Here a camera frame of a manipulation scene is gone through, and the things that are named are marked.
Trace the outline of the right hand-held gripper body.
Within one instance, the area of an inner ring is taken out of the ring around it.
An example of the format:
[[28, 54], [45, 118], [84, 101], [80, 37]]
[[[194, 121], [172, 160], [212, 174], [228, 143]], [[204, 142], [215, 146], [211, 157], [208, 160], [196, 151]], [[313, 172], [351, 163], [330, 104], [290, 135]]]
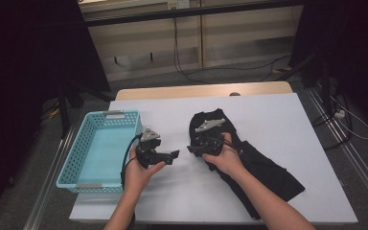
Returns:
[[202, 146], [201, 153], [208, 153], [218, 156], [224, 144], [224, 139], [218, 131], [225, 120], [205, 120], [195, 129], [195, 136], [192, 139], [191, 146]]

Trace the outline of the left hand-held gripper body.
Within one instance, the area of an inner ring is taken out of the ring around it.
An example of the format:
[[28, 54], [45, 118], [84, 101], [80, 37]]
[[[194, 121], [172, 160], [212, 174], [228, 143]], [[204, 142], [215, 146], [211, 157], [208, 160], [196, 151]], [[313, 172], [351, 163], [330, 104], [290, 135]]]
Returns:
[[171, 159], [169, 153], [158, 153], [156, 151], [156, 148], [160, 145], [160, 135], [147, 127], [143, 131], [136, 148], [136, 157], [142, 167], [147, 169], [149, 165], [156, 165], [159, 162]]

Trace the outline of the light blue perforated basket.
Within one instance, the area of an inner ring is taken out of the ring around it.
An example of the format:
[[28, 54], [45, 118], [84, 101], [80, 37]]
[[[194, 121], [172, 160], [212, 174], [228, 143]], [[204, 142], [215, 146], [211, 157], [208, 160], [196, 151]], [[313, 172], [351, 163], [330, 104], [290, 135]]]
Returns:
[[120, 193], [127, 148], [141, 132], [137, 110], [87, 113], [58, 175], [57, 187], [72, 193]]

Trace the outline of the black shorts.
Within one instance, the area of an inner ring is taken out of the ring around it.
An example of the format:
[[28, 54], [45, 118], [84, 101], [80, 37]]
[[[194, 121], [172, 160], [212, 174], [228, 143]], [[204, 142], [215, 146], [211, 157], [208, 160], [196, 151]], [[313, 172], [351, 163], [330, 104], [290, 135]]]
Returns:
[[261, 154], [246, 140], [242, 141], [237, 134], [236, 128], [220, 108], [212, 112], [199, 112], [194, 115], [189, 126], [191, 144], [195, 136], [195, 129], [205, 120], [217, 120], [221, 118], [225, 122], [218, 127], [220, 134], [223, 132], [231, 134], [232, 146], [240, 155], [243, 166], [272, 193], [284, 201], [290, 201], [305, 191], [305, 187], [285, 168], [277, 165], [271, 159]]

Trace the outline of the person's right hand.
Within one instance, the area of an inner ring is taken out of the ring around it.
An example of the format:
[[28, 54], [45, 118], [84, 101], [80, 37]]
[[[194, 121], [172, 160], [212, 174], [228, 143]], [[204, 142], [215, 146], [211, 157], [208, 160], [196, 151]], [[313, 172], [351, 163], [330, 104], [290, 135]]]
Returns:
[[238, 153], [231, 147], [232, 137], [230, 133], [223, 132], [221, 136], [224, 139], [224, 145], [218, 156], [203, 153], [202, 158], [217, 166], [223, 173], [228, 174], [232, 179], [240, 181], [248, 174], [248, 171], [242, 165]]

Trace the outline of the person's left hand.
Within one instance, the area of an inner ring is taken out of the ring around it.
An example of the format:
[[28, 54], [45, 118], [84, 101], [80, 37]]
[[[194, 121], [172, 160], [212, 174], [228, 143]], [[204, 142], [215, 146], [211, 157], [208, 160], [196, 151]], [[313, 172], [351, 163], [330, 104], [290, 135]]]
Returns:
[[139, 196], [148, 186], [151, 177], [165, 166], [165, 162], [159, 162], [148, 169], [144, 168], [137, 160], [136, 147], [133, 147], [129, 152], [129, 161], [126, 164], [124, 192], [128, 195]]

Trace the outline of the wooden table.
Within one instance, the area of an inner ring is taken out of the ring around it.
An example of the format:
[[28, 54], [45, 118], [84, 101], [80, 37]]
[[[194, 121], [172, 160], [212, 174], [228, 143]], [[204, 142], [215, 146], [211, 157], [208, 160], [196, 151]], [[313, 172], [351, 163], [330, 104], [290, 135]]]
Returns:
[[199, 97], [224, 97], [232, 93], [241, 96], [292, 93], [286, 81], [243, 82], [186, 86], [123, 89], [117, 93], [117, 101], [158, 100]]

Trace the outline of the black stand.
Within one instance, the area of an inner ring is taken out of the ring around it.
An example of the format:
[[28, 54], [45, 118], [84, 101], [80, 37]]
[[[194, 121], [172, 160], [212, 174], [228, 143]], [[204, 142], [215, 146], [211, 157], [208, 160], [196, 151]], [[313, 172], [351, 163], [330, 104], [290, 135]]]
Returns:
[[111, 102], [112, 98], [105, 93], [94, 90], [86, 85], [83, 85], [73, 80], [62, 80], [58, 84], [57, 99], [59, 104], [59, 113], [61, 119], [62, 133], [61, 138], [64, 138], [70, 129], [69, 116], [67, 111], [67, 102], [73, 107], [80, 108], [84, 101], [80, 96], [80, 92], [86, 92], [102, 101]]
[[322, 104], [325, 111], [331, 113], [329, 63], [316, 53], [310, 54], [292, 67], [290, 71], [282, 74], [277, 81], [286, 81], [297, 73], [300, 74], [304, 87], [315, 87], [315, 85], [320, 83]]

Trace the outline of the beige cabinet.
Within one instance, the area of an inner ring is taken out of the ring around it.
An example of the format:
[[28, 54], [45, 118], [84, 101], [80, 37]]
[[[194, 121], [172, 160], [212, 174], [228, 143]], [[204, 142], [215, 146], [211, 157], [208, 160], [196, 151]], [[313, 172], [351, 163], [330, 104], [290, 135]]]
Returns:
[[[82, 0], [84, 19], [170, 11], [168, 0]], [[190, 0], [190, 7], [259, 0]], [[109, 81], [264, 60], [291, 51], [303, 8], [237, 11], [90, 27]]]

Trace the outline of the black crossbar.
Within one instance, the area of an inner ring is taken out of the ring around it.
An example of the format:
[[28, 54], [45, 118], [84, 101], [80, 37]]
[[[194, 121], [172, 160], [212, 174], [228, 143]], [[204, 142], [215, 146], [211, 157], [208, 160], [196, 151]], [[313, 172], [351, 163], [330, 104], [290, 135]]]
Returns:
[[86, 19], [84, 24], [87, 27], [97, 27], [113, 24], [125, 24], [133, 22], [208, 15], [217, 13], [267, 10], [284, 7], [303, 6], [306, 5], [308, 1], [309, 0], [259, 0], [257, 2], [252, 3], [198, 7], [184, 10], [145, 12], [120, 16], [94, 17], [93, 19]]

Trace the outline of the black curtain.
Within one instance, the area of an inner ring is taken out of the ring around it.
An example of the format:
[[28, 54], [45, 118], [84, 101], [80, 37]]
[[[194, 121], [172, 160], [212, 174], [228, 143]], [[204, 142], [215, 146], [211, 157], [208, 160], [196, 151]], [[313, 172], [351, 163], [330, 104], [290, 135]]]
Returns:
[[297, 26], [289, 65], [309, 56], [303, 83], [321, 78], [323, 64], [338, 80], [340, 91], [362, 109], [368, 119], [368, 0], [310, 0]]
[[0, 196], [24, 160], [44, 102], [109, 84], [80, 0], [0, 0]]

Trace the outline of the aluminium floor rail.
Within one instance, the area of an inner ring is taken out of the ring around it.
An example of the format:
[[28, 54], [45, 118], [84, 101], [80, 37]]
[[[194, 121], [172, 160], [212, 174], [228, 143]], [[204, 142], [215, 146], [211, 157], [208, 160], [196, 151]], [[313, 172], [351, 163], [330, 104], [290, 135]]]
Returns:
[[309, 90], [308, 95], [315, 108], [319, 112], [320, 118], [325, 122], [326, 126], [335, 138], [336, 146], [341, 148], [345, 153], [351, 165], [354, 167], [356, 173], [368, 190], [368, 166], [360, 156], [357, 149], [348, 139], [348, 134], [344, 132], [342, 125], [336, 118], [326, 113], [325, 108], [322, 105], [322, 100], [317, 92]]
[[46, 211], [47, 205], [49, 203], [52, 191], [56, 187], [56, 181], [61, 171], [62, 164], [65, 160], [66, 151], [71, 144], [72, 138], [72, 129], [62, 134], [54, 160], [34, 202], [32, 211], [28, 215], [23, 230], [38, 230]]

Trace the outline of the white wall socket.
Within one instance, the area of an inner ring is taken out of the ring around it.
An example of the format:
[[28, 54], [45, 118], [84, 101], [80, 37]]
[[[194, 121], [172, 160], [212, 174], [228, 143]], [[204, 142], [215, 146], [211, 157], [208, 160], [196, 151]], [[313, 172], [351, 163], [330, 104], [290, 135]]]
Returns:
[[190, 0], [168, 0], [167, 6], [169, 10], [182, 10], [190, 8]]

